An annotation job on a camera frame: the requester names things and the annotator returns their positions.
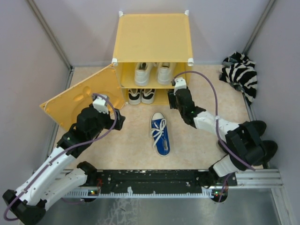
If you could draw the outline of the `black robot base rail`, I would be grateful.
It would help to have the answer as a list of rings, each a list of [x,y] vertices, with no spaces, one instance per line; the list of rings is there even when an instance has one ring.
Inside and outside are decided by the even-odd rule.
[[[235,174],[215,177],[207,170],[99,170],[65,198],[212,198],[237,186]]]

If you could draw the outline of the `black white canvas shoe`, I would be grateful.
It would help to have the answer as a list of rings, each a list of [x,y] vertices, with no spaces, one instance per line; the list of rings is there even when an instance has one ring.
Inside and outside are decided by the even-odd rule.
[[[138,105],[141,102],[141,90],[129,89],[128,90],[128,103],[131,105]]]
[[[144,104],[152,104],[155,98],[155,90],[154,89],[142,89],[141,92],[141,102]]]

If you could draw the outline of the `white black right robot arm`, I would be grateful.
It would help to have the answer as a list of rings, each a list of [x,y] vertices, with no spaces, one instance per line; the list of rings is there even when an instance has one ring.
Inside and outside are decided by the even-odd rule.
[[[168,99],[170,108],[179,110],[186,124],[218,137],[226,156],[209,168],[210,182],[216,186],[231,173],[270,161],[277,151],[276,143],[261,139],[266,129],[263,121],[238,124],[213,116],[194,104],[188,88],[168,91]]]

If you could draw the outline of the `blue canvas shoe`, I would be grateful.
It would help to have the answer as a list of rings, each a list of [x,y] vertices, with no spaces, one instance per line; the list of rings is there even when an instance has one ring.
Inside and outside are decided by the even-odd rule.
[[[160,156],[167,156],[170,153],[170,142],[167,130],[167,121],[164,115],[156,112],[150,121],[150,136],[153,139],[153,148]]]

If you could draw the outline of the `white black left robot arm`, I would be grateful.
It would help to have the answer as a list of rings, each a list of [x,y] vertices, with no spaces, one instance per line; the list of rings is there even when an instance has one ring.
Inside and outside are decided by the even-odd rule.
[[[114,110],[115,118],[92,106],[82,109],[76,123],[58,141],[47,160],[16,190],[8,189],[3,194],[7,211],[11,211],[25,225],[36,225],[49,208],[76,187],[92,186],[98,180],[97,169],[84,161],[56,181],[57,176],[77,159],[93,142],[102,137],[101,132],[121,130],[125,116]]]

